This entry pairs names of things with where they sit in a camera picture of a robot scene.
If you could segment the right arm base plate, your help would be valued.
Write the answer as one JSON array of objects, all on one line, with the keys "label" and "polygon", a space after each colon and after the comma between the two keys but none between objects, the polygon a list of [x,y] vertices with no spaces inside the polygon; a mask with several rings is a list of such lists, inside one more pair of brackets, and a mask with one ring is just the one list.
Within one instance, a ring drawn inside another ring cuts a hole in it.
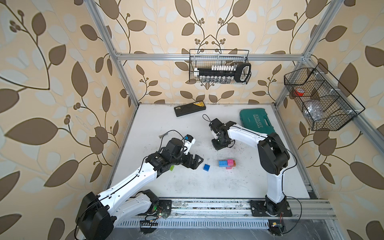
[{"label": "right arm base plate", "polygon": [[272,200],[251,200],[250,207],[253,217],[292,217],[290,205],[284,198],[276,204]]}]

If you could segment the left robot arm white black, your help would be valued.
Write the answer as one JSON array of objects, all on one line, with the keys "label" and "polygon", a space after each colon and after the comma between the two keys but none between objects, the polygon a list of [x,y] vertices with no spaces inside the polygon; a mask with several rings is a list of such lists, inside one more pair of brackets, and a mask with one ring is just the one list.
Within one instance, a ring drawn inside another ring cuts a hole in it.
[{"label": "left robot arm white black", "polygon": [[195,170],[204,161],[199,155],[155,152],[143,159],[141,167],[124,180],[99,193],[88,193],[82,199],[75,231],[85,240],[105,240],[125,219],[151,211],[157,198],[151,191],[139,190],[156,180],[171,166],[183,165]]}]

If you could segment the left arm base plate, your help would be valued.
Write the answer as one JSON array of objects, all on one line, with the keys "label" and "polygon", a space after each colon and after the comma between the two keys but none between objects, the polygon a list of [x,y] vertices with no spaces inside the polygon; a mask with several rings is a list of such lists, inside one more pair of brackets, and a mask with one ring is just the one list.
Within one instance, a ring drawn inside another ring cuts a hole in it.
[{"label": "left arm base plate", "polygon": [[168,218],[172,212],[172,200],[159,200],[152,204],[147,215],[159,215],[162,218]]}]

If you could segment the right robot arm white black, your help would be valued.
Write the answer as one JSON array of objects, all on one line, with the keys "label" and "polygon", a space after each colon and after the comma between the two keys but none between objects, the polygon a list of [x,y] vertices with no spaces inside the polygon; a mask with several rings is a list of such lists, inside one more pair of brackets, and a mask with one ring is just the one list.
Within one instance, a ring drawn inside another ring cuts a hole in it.
[{"label": "right robot arm white black", "polygon": [[222,123],[214,119],[209,124],[214,136],[212,144],[216,150],[229,147],[232,142],[242,142],[256,148],[262,168],[267,172],[268,190],[265,211],[270,216],[279,214],[287,203],[283,191],[283,169],[288,166],[290,154],[277,133],[258,133],[229,121]]}]

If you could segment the dark blue lego brick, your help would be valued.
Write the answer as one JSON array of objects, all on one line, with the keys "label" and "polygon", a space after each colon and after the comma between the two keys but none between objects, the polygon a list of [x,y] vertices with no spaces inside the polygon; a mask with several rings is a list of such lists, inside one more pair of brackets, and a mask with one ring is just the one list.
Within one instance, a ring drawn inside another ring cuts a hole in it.
[{"label": "dark blue lego brick", "polygon": [[210,170],[210,165],[205,164],[203,170],[208,172]]}]

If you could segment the light blue long lego brick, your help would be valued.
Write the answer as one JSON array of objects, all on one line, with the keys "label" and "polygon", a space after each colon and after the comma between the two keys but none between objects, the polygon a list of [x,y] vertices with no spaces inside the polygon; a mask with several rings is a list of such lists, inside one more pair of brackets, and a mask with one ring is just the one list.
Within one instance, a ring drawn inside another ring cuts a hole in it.
[{"label": "light blue long lego brick", "polygon": [[221,161],[219,161],[219,167],[220,167],[220,168],[227,168],[227,167],[229,167],[229,165],[228,165],[228,161],[227,161],[227,160],[221,160]]}]

